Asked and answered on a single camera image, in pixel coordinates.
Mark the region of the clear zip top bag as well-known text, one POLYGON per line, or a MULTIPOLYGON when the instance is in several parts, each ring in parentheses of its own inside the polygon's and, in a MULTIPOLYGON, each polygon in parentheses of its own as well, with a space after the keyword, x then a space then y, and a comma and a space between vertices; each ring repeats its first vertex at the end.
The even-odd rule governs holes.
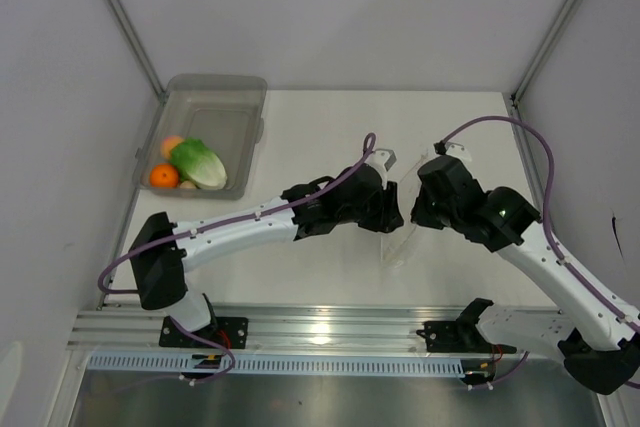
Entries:
POLYGON ((381 239, 381 266, 385 269, 400 268, 408 262, 416 250, 418 227, 411 222, 411 210, 419 192, 417 172, 433 157, 430 148, 424 150, 398 181, 398 206, 404 226, 381 239))

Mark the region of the green plastic lettuce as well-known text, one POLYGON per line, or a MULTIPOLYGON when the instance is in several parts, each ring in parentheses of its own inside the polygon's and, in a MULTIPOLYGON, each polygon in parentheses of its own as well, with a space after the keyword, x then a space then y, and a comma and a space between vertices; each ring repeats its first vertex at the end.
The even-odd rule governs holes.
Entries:
POLYGON ((202 140, 186 138, 170 151, 170 162, 180 175, 198 188, 221 190, 228 176, 219 156, 202 140))

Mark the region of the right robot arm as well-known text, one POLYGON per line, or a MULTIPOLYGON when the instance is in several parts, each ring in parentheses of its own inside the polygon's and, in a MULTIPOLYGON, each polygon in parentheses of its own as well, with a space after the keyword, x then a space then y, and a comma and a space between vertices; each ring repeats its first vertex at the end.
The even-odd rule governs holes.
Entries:
POLYGON ((455 321, 468 350, 507 346, 561 364, 587 389, 610 395, 639 369, 639 310, 580 261, 565 257, 539 211, 509 187, 481 188, 464 163, 441 155, 422 165, 413 224, 450 228, 524 273, 559 308, 553 318, 474 299, 455 321))

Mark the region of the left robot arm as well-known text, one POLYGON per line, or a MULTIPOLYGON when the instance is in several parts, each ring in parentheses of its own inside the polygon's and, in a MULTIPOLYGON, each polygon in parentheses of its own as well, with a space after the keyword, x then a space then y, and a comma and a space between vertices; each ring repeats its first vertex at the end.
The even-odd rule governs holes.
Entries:
POLYGON ((297 184, 237 216, 173 222, 165 212, 151 215, 129 249, 141 307, 177 321, 192 345, 204 347, 217 322, 207 296, 188 285, 188 272, 248 248, 328 235, 339 225, 383 234, 403 226, 398 185, 384 171, 363 164, 344 175, 297 184))

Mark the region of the clear plastic container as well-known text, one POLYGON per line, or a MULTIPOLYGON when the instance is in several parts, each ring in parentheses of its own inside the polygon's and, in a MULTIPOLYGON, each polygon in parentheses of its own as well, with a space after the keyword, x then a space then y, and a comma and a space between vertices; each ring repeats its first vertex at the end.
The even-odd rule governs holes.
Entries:
POLYGON ((267 82, 255 76, 180 74, 167 86, 156 125, 141 151, 135 178, 156 195, 238 200, 248 183, 256 145, 264 130, 262 118, 267 82), (202 141, 221 159, 227 182, 219 190, 156 188, 152 169, 167 160, 163 141, 171 136, 202 141))

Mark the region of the orange fruit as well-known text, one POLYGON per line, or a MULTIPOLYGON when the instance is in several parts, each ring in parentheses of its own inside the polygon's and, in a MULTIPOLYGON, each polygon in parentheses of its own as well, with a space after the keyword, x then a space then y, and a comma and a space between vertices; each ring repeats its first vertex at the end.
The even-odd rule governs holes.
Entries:
POLYGON ((174 189, 180 183, 180 174, 173 165, 163 163, 152 168, 148 180, 151 187, 174 189))

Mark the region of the peach fruit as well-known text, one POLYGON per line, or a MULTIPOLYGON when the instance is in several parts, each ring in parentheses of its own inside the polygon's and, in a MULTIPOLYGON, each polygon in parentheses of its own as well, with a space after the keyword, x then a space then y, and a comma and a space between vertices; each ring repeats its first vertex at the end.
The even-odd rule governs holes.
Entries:
POLYGON ((169 159, 171 157, 171 151, 181 144, 184 141, 184 138, 172 135, 166 137, 160 145, 160 153, 164 159, 169 159))

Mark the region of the aluminium mounting rail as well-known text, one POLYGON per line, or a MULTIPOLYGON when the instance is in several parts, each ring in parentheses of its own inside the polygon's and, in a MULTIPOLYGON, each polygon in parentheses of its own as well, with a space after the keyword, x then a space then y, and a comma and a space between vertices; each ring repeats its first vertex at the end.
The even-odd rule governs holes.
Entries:
MULTIPOLYGON (((244 353, 408 357, 424 354, 415 334, 426 321, 458 317, 460 307, 352 307, 218 304, 221 317, 248 319, 244 353)), ((69 350, 155 351, 163 316, 133 304, 77 314, 69 350)))

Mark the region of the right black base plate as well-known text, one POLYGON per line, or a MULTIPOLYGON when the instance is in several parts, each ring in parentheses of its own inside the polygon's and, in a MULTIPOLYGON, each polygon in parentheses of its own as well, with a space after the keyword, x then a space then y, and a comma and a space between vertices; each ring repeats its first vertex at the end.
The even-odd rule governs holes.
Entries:
POLYGON ((475 325, 459 321, 426 321, 415 331, 430 353, 515 354, 517 348, 506 344, 490 344, 475 325))

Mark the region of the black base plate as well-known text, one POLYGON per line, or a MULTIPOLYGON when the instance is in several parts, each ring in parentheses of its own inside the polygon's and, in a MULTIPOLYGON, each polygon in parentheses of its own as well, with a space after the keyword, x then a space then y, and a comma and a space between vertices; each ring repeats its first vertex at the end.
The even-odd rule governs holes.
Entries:
MULTIPOLYGON (((246 347, 249 333, 249 319, 246 317, 217 317, 217 326, 208 326, 194 333, 195 336, 228 349, 246 347)), ((182 333, 169 318, 163 319, 159 335, 159 346, 165 348, 205 348, 207 343, 182 333)))
POLYGON ((459 321, 426 321, 415 331, 430 353, 515 354, 517 348, 506 344, 490 344, 475 325, 459 321))

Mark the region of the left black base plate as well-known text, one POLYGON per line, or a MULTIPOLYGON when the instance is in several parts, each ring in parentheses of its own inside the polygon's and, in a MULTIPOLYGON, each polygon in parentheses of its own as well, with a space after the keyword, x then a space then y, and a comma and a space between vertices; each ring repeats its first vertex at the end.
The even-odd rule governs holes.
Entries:
MULTIPOLYGON (((249 319, 246 317, 217 317, 217 326, 208 326, 194 333, 195 336, 228 349, 246 347, 249 333, 249 319)), ((182 333, 169 318, 163 319, 159 335, 159 346, 165 348, 205 348, 207 343, 182 333)))

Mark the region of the right aluminium frame post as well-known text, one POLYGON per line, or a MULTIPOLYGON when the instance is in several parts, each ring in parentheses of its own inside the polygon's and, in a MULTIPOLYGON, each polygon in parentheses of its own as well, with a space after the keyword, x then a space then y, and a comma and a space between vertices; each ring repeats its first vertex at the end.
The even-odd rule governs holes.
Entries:
POLYGON ((525 94, 541 73, 583 1, 562 0, 510 96, 511 103, 516 109, 522 104, 525 94))

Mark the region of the aluminium frame post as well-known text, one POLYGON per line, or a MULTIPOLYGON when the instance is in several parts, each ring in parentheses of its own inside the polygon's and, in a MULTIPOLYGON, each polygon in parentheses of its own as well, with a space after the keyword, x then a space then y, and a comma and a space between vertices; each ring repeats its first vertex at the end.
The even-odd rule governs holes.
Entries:
POLYGON ((525 94, 541 73, 583 1, 562 0, 510 96, 511 103, 516 109, 522 104, 525 94))
POLYGON ((154 96, 163 101, 165 89, 122 0, 104 0, 135 62, 154 96))

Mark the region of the left aluminium frame post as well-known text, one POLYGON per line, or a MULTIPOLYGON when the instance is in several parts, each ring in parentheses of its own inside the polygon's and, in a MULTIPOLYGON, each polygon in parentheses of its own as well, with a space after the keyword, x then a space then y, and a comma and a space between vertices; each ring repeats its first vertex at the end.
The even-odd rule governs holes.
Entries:
POLYGON ((163 101, 165 89, 122 0, 104 0, 135 62, 154 96, 163 101))

